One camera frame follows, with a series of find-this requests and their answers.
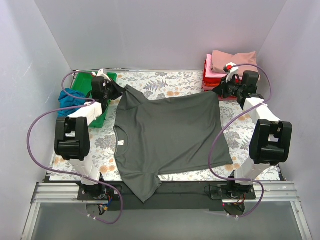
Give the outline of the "dark grey t shirt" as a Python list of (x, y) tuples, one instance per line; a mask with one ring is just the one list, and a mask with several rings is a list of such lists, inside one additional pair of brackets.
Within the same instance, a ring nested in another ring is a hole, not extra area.
[(122, 181), (142, 202), (161, 175), (230, 165), (218, 95), (212, 91), (149, 100), (127, 85), (116, 110), (115, 162)]

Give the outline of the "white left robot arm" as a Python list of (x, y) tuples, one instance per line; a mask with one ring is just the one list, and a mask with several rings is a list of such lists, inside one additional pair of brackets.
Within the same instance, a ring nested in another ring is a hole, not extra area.
[(103, 199), (107, 194), (102, 182), (103, 176), (94, 166), (90, 156), (89, 126), (101, 116), (105, 116), (111, 100), (121, 97), (123, 89), (106, 73), (98, 73), (91, 81), (91, 90), (87, 97), (95, 103), (87, 103), (76, 112), (59, 117), (55, 125), (55, 153), (68, 161), (81, 176), (78, 183), (85, 194), (95, 200)]

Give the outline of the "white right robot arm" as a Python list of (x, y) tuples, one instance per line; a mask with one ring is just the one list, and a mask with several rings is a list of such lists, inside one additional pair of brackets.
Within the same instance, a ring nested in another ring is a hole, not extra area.
[(231, 173), (226, 183), (211, 190), (213, 199), (244, 199), (254, 192), (253, 181), (263, 171), (286, 162), (289, 157), (292, 124), (276, 117), (263, 96), (257, 93), (257, 72), (245, 71), (241, 79), (238, 77), (236, 72), (230, 71), (213, 91), (222, 99), (235, 97), (241, 109), (251, 117), (255, 129), (248, 159)]

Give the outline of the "bottom pink folded shirt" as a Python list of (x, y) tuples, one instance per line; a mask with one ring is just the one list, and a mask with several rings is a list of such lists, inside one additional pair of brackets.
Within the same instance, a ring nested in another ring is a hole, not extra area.
[(219, 99), (219, 101), (236, 101), (237, 100), (237, 98), (234, 96), (229, 96), (227, 98), (223, 98), (223, 97), (219, 96), (218, 99)]

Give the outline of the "orange folded shirt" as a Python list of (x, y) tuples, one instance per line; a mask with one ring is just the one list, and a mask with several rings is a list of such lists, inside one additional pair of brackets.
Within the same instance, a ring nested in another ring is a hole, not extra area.
[(202, 83), (202, 88), (216, 88), (218, 86), (219, 86), (219, 83), (214, 83), (214, 84), (205, 83), (205, 82)]

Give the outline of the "salmon folded shirt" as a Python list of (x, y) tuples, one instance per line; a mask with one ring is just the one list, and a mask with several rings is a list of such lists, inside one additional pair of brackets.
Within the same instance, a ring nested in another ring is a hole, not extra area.
[(204, 92), (209, 92), (209, 91), (212, 91), (214, 88), (209, 88), (209, 87), (205, 87), (205, 88), (202, 88)]

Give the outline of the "light pink folded shirt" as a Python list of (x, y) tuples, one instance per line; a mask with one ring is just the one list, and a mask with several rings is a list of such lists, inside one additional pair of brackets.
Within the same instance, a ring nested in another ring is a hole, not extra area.
[(204, 76), (206, 78), (210, 78), (210, 79), (213, 79), (213, 78), (223, 78), (226, 76), (225, 73), (218, 73), (218, 72), (215, 72), (211, 69), (211, 66), (212, 66), (212, 55), (211, 54), (207, 54), (206, 55), (206, 60), (205, 60), (205, 63), (204, 63)]

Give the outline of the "green plastic tray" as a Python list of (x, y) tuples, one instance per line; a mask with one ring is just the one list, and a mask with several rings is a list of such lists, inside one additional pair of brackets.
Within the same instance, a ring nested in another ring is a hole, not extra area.
[[(117, 74), (116, 73), (107, 73), (107, 75), (116, 82)], [(92, 79), (94, 77), (91, 73), (81, 72), (77, 75), (71, 89), (82, 92), (85, 95), (85, 98), (78, 98), (85, 100), (84, 107), (78, 108), (76, 112), (70, 114), (69, 118), (80, 118), (86, 117), (87, 124), (91, 128), (102, 128), (105, 122), (107, 111), (111, 101), (113, 100), (103, 100), (96, 101), (92, 98)]]

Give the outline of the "dusty pink folded shirt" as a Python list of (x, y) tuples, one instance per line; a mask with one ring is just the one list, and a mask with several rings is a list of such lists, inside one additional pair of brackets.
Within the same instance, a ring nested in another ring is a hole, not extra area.
[(212, 65), (211, 69), (216, 73), (226, 74), (224, 67), (228, 63), (234, 63), (236, 65), (240, 64), (252, 64), (257, 65), (257, 56), (256, 52), (249, 53), (237, 53), (235, 55), (222, 52), (219, 50), (212, 51)]

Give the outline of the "crumpled blue t shirt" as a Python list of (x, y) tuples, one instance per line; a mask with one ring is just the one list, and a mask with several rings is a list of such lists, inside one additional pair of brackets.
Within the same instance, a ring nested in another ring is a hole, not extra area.
[[(72, 90), (70, 88), (65, 89), (66, 92), (68, 92), (70, 95), (78, 98), (85, 98), (86, 96), (77, 90)], [(58, 101), (60, 103), (60, 108), (68, 108), (68, 107), (75, 107), (75, 106), (81, 106), (83, 105), (86, 100), (85, 99), (78, 99), (74, 98), (66, 94), (63, 90), (60, 93), (60, 96), (58, 98)], [(64, 109), (58, 111), (58, 117), (67, 117), (73, 113), (75, 113), (78, 110), (78, 108), (73, 108), (73, 109)]]

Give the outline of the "aluminium frame rail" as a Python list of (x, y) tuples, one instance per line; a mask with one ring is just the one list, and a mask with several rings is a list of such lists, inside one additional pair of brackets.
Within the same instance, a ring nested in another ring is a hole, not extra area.
[[(292, 181), (263, 181), (264, 202), (289, 202), (291, 203), (294, 216), (302, 239), (311, 240), (310, 233), (305, 215), (301, 207), (301, 198), (297, 192), (295, 184)], [(94, 199), (78, 199), (82, 194), (80, 187), (73, 182), (57, 183), (37, 183), (31, 204), (40, 203), (90, 203)]]

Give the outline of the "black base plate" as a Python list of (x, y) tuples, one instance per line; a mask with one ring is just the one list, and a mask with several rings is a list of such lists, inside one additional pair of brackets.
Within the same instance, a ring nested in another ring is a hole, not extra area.
[(222, 211), (223, 201), (241, 204), (255, 200), (254, 187), (240, 187), (226, 181), (164, 181), (146, 202), (142, 202), (121, 181), (111, 181), (123, 198), (124, 210)]

